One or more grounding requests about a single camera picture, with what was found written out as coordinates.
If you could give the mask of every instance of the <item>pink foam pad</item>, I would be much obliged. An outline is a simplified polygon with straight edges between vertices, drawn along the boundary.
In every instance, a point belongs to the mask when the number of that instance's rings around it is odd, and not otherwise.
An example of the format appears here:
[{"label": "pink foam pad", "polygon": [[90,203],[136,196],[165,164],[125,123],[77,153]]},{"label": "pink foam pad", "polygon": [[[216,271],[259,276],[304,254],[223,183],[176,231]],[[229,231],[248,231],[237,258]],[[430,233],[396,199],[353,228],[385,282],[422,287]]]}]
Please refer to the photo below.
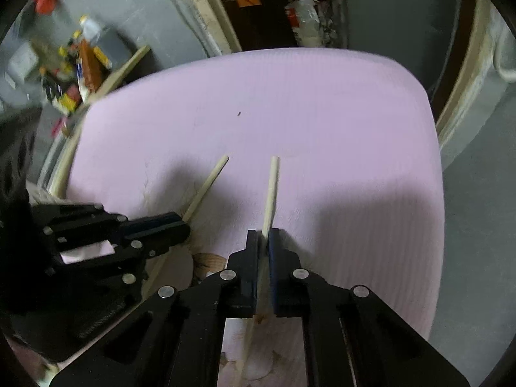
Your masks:
[{"label": "pink foam pad", "polygon": [[409,72],[376,55],[299,48],[153,74],[91,107],[68,197],[130,218],[183,213],[224,154],[192,219],[192,253],[228,257],[261,229],[277,155],[273,226],[302,264],[331,284],[369,286],[428,337],[443,189],[428,98]]}]

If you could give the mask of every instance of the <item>concrete floor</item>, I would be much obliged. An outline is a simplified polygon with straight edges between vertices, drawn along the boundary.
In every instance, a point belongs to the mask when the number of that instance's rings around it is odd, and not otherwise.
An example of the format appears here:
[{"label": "concrete floor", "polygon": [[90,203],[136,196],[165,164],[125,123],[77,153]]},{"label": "concrete floor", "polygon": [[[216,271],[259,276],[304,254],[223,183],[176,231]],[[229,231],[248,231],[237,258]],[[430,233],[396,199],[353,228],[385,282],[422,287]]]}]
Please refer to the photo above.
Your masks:
[{"label": "concrete floor", "polygon": [[52,128],[57,123],[61,113],[50,104],[45,104],[41,111],[38,129],[35,133],[35,144],[32,162],[27,172],[27,180],[32,183],[38,181],[38,176],[45,163],[46,155],[53,142]]},{"label": "concrete floor", "polygon": [[478,386],[516,333],[516,85],[444,172],[444,267],[430,342]]}]

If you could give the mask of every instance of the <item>silver screw head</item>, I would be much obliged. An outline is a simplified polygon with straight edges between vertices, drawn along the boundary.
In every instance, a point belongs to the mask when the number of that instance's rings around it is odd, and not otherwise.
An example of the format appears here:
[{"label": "silver screw head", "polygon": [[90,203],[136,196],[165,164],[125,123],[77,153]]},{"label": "silver screw head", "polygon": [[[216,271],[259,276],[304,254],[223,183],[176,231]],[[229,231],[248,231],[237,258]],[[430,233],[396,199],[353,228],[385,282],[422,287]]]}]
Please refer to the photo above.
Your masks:
[{"label": "silver screw head", "polygon": [[220,278],[224,279],[225,281],[229,281],[233,278],[236,277],[236,272],[234,270],[231,270],[231,269],[226,269],[226,270],[223,270],[221,273],[220,273]]},{"label": "silver screw head", "polygon": [[369,295],[369,290],[363,285],[358,285],[353,288],[353,293],[359,298],[365,298]]},{"label": "silver screw head", "polygon": [[141,249],[143,247],[143,244],[142,244],[142,242],[140,240],[133,240],[131,242],[131,247],[133,249]]},{"label": "silver screw head", "polygon": [[133,284],[136,282],[136,276],[133,275],[132,273],[125,273],[122,275],[122,281],[125,284]]},{"label": "silver screw head", "polygon": [[168,298],[168,297],[172,297],[174,295],[174,292],[175,292],[174,288],[172,288],[171,286],[165,285],[165,286],[162,286],[158,290],[158,295],[161,298]]},{"label": "silver screw head", "polygon": [[295,269],[293,272],[292,272],[292,275],[294,278],[296,279],[305,279],[305,278],[308,278],[308,275],[309,275],[309,271],[306,270],[306,269]]}]

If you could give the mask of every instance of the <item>pink cushion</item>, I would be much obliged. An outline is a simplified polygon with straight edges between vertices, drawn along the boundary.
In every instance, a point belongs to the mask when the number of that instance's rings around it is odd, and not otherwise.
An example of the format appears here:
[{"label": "pink cushion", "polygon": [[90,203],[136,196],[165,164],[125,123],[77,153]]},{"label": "pink cushion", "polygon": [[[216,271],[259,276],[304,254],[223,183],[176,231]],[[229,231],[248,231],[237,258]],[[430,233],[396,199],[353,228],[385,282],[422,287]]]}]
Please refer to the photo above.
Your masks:
[{"label": "pink cushion", "polygon": [[153,74],[91,107],[68,197],[131,218],[183,213],[224,154],[192,220],[192,253],[244,248],[246,230],[262,226],[278,155],[273,225],[303,265],[331,284],[368,285],[428,337],[443,189],[428,98],[409,72],[376,55],[299,48]]}]

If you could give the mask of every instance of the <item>clutter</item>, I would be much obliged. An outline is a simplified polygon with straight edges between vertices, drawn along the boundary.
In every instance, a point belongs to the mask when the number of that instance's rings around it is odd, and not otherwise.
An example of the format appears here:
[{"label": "clutter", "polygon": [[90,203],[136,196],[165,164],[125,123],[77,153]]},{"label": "clutter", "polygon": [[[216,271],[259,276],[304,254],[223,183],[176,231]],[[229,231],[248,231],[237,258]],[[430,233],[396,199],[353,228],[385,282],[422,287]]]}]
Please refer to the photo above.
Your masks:
[{"label": "clutter", "polygon": [[291,0],[285,13],[298,46],[346,48],[345,0]]},{"label": "clutter", "polygon": [[79,44],[79,57],[81,58],[84,84],[90,92],[94,93],[102,84],[102,71],[94,50],[88,45],[86,39]]},{"label": "clutter", "polygon": [[40,67],[39,72],[48,101],[66,116],[75,111],[82,101],[77,83],[62,81],[45,67]]},{"label": "clutter", "polygon": [[44,66],[47,70],[53,71],[61,80],[75,79],[72,66],[59,55],[54,46],[38,37],[33,37],[30,40],[30,46],[32,46],[32,49],[38,55],[40,66]]},{"label": "clutter", "polygon": [[286,14],[299,46],[323,46],[321,22],[315,9],[317,0],[295,0],[286,7]]},{"label": "clutter", "polygon": [[131,51],[114,28],[87,15],[81,17],[80,23],[83,28],[83,38],[108,70],[120,68],[131,58]]},{"label": "clutter", "polygon": [[74,55],[68,46],[60,46],[57,49],[57,53],[64,58],[65,62],[68,63],[69,66],[77,68],[77,51]]},{"label": "clutter", "polygon": [[127,75],[133,70],[134,67],[136,67],[136,65],[150,50],[151,48],[149,45],[144,45],[139,48],[135,54],[131,56],[131,59],[122,66],[122,68],[117,69],[115,72],[112,72],[109,74],[109,76],[107,76],[107,78],[102,82],[99,90],[88,97],[86,104],[95,103],[97,100],[100,100],[108,93],[118,89],[118,87],[122,85]]},{"label": "clutter", "polygon": [[83,98],[83,101],[88,100],[91,92],[90,89],[86,87],[86,82],[84,81],[83,75],[83,64],[80,60],[79,65],[77,66],[77,84],[79,85],[79,92]]}]

